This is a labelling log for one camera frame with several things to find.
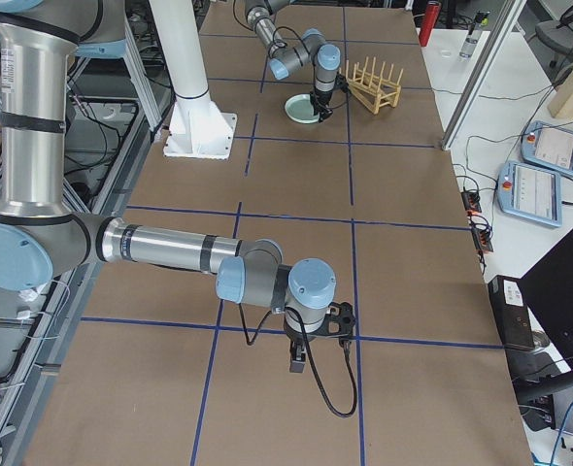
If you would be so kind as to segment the light green plate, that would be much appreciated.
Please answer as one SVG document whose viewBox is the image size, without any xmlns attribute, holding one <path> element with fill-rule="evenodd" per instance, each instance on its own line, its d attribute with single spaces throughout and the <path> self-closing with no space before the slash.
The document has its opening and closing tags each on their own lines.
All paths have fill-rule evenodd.
<svg viewBox="0 0 573 466">
<path fill-rule="evenodd" d="M 320 121 L 320 115 L 315 113 L 309 93 L 301 93 L 289 97 L 284 105 L 286 115 L 300 124 L 314 124 Z"/>
</svg>

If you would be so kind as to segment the wooden dish rack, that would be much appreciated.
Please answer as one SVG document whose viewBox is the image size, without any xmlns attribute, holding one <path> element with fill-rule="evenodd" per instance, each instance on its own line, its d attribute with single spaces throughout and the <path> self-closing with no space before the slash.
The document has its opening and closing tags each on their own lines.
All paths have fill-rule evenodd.
<svg viewBox="0 0 573 466">
<path fill-rule="evenodd" d="M 394 64 L 387 66 L 376 56 L 366 56 L 362 62 L 349 60 L 339 69 L 346 79 L 352 96 L 371 114 L 377 115 L 381 108 L 396 108 L 402 91 L 401 80 L 404 69 L 394 73 Z"/>
</svg>

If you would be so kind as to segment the white pillar with base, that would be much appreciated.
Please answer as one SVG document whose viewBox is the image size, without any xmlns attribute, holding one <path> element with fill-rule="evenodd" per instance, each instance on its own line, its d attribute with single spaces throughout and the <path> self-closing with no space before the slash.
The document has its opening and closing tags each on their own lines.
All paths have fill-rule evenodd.
<svg viewBox="0 0 573 466">
<path fill-rule="evenodd" d="M 192 3 L 152 0 L 150 5 L 176 97 L 164 154 L 224 160 L 237 116 L 221 112 L 211 97 Z"/>
</svg>

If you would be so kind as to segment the red bottle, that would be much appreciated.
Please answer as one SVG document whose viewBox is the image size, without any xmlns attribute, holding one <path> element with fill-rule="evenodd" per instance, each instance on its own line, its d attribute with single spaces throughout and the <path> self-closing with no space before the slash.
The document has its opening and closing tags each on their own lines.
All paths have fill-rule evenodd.
<svg viewBox="0 0 573 466">
<path fill-rule="evenodd" d="M 440 1 L 427 2 L 419 32 L 419 43 L 422 48 L 426 47 L 429 42 L 432 30 L 435 27 L 440 11 L 441 11 Z"/>
</svg>

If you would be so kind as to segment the clear water bottle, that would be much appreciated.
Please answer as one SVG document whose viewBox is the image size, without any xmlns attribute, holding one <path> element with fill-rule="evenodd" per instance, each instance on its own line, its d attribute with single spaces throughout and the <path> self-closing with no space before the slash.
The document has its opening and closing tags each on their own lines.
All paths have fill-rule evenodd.
<svg viewBox="0 0 573 466">
<path fill-rule="evenodd" d="M 474 19 L 469 25 L 462 48 L 458 53 L 461 58 L 468 59 L 473 55 L 483 33 L 483 29 L 489 23 L 489 14 L 490 11 L 478 11 L 475 14 Z"/>
</svg>

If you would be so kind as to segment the black power strip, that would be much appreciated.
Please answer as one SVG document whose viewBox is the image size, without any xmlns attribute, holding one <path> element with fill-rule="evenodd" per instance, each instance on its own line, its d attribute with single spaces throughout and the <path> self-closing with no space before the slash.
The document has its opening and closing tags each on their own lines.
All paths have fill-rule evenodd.
<svg viewBox="0 0 573 466">
<path fill-rule="evenodd" d="M 482 213 L 479 191 L 477 189 L 463 189 L 461 191 L 461 199 L 476 250 L 480 253 L 493 252 L 491 242 L 493 229 Z"/>
</svg>

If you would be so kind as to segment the black computer box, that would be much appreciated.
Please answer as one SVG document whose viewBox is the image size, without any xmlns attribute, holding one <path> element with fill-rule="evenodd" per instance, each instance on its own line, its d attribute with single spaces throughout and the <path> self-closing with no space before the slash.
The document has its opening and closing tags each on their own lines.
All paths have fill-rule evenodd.
<svg viewBox="0 0 573 466">
<path fill-rule="evenodd" d="M 507 349 L 534 349 L 528 308 L 516 278 L 497 275 L 488 283 L 489 301 L 497 331 Z"/>
</svg>

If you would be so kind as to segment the lower blue teach pendant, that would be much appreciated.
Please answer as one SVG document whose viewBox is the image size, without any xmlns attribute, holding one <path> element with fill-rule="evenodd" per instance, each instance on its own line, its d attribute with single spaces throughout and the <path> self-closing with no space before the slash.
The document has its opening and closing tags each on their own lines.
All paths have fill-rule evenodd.
<svg viewBox="0 0 573 466">
<path fill-rule="evenodd" d="M 506 162 L 498 176 L 501 210 L 550 227 L 562 225 L 559 173 L 517 161 Z"/>
</svg>

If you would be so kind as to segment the blue teach pendant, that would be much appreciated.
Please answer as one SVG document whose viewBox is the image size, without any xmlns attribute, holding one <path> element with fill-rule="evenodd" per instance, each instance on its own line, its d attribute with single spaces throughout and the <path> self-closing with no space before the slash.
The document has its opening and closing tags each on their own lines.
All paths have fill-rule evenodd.
<svg viewBox="0 0 573 466">
<path fill-rule="evenodd" d="M 532 121 L 522 135 L 521 153 L 527 163 L 573 177 L 573 130 Z"/>
<path fill-rule="evenodd" d="M 506 162 L 498 176 L 501 210 L 550 227 L 562 225 L 559 173 L 517 161 Z"/>
</svg>

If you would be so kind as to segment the upper blue teach pendant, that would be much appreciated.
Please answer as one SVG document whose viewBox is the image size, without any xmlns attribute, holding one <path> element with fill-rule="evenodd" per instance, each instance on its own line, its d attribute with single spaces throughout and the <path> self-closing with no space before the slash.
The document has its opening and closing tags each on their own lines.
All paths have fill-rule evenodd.
<svg viewBox="0 0 573 466">
<path fill-rule="evenodd" d="M 522 135 L 521 153 L 527 163 L 573 177 L 573 130 L 532 121 Z"/>
</svg>

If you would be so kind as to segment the office chair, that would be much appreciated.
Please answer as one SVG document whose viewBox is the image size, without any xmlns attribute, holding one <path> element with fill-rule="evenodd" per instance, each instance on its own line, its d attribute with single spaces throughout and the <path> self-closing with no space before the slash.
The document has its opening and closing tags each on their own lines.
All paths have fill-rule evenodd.
<svg viewBox="0 0 573 466">
<path fill-rule="evenodd" d="M 573 5 L 559 19 L 539 22 L 534 37 L 553 52 L 548 67 L 555 69 L 565 61 L 573 62 Z"/>
</svg>

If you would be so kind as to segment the black laptop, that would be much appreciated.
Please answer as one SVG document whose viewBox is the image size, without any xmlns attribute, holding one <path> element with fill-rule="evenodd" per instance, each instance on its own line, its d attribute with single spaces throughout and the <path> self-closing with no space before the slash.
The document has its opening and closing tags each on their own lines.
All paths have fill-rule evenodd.
<svg viewBox="0 0 573 466">
<path fill-rule="evenodd" d="M 573 387 L 573 228 L 522 277 L 516 279 L 531 310 L 570 370 L 538 383 L 515 385 L 519 403 Z"/>
</svg>

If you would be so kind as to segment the aluminium side frame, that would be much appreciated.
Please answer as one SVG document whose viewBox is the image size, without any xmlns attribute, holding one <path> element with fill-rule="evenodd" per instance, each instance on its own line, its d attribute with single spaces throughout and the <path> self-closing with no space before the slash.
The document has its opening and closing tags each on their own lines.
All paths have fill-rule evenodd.
<svg viewBox="0 0 573 466">
<path fill-rule="evenodd" d="M 101 261 L 110 217 L 63 201 L 69 59 L 126 51 L 121 1 L 0 1 L 0 288 L 23 291 Z"/>
</svg>

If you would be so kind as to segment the aluminium frame post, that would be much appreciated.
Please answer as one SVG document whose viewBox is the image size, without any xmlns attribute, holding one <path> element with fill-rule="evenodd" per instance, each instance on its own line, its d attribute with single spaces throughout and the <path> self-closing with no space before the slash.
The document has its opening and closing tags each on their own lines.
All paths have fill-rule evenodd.
<svg viewBox="0 0 573 466">
<path fill-rule="evenodd" d="M 496 56 L 498 56 L 505 39 L 511 33 L 525 4 L 526 0 L 507 0 L 504 2 L 500 15 L 489 32 L 488 39 L 476 61 L 441 140 L 442 150 L 451 149 L 462 124 L 467 120 L 470 109 L 479 95 L 489 69 Z"/>
</svg>

